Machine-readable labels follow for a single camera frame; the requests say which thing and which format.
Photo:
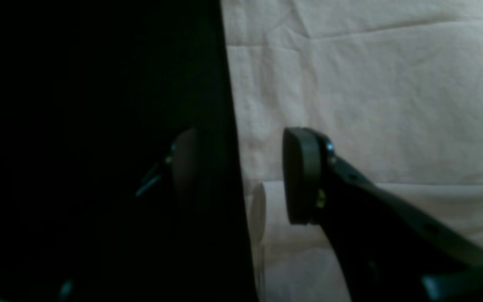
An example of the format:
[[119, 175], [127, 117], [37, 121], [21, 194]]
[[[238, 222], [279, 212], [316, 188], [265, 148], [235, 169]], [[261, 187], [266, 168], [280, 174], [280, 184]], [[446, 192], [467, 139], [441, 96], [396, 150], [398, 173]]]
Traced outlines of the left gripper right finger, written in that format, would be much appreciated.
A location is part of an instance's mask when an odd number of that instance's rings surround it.
[[326, 135], [285, 128], [288, 219], [319, 225], [353, 302], [483, 302], [483, 248], [374, 185]]

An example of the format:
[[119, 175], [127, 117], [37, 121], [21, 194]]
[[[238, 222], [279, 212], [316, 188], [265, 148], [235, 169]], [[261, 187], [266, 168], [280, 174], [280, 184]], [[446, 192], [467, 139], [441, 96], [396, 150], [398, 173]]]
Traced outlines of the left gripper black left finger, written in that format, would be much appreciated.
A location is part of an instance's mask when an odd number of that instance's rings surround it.
[[200, 135], [195, 128], [178, 132], [163, 156], [140, 178], [135, 197], [173, 219], [188, 216], [194, 207], [199, 178]]

